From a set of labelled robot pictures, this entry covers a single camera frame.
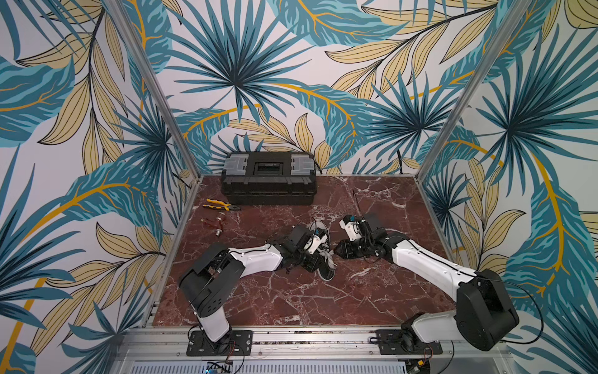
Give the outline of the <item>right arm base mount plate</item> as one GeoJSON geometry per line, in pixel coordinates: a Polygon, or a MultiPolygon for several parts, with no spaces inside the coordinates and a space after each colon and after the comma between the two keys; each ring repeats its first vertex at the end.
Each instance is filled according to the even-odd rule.
{"type": "Polygon", "coordinates": [[[376,330],[368,342],[378,347],[381,355],[440,355],[438,342],[424,343],[410,330],[376,330]]]}

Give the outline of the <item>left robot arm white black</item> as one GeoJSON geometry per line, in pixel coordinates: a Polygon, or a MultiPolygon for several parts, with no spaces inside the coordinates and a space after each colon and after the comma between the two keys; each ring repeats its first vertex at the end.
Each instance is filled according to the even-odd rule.
{"type": "Polygon", "coordinates": [[[262,246],[232,248],[213,243],[179,281],[179,289],[212,344],[230,339],[224,304],[244,277],[258,273],[290,271],[300,267],[324,281],[336,274],[330,231],[321,221],[295,226],[290,234],[269,239],[262,246]]]}

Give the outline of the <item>black white canvas sneaker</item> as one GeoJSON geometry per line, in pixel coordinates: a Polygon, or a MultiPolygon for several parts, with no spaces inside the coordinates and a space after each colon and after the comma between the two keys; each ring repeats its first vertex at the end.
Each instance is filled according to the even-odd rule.
{"type": "MultiPolygon", "coordinates": [[[[316,219],[313,219],[312,223],[308,226],[308,230],[310,230],[312,234],[315,232],[313,226],[314,223],[316,223],[316,219]]],[[[330,268],[328,268],[325,258],[321,256],[317,251],[313,255],[310,255],[310,259],[316,262],[317,273],[319,274],[319,277],[322,278],[322,280],[330,281],[334,278],[336,270],[331,270],[330,268]]]]}

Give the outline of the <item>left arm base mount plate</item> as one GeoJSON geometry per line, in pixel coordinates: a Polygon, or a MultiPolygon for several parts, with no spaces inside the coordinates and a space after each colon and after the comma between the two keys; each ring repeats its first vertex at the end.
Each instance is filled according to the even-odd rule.
{"type": "Polygon", "coordinates": [[[213,342],[203,330],[193,330],[188,337],[188,357],[247,356],[252,352],[252,330],[232,330],[213,342]]]}

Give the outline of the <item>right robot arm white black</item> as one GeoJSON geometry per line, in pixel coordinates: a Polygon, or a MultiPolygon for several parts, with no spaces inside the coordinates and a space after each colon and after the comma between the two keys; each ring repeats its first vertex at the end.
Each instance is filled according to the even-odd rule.
{"type": "Polygon", "coordinates": [[[400,343],[406,352],[413,352],[417,344],[455,340],[488,352],[519,325],[512,299],[494,271],[458,265],[401,232],[389,233],[373,214],[347,215],[339,225],[347,238],[336,247],[336,255],[344,260],[386,260],[423,277],[455,303],[448,312],[419,313],[405,321],[400,343]]]}

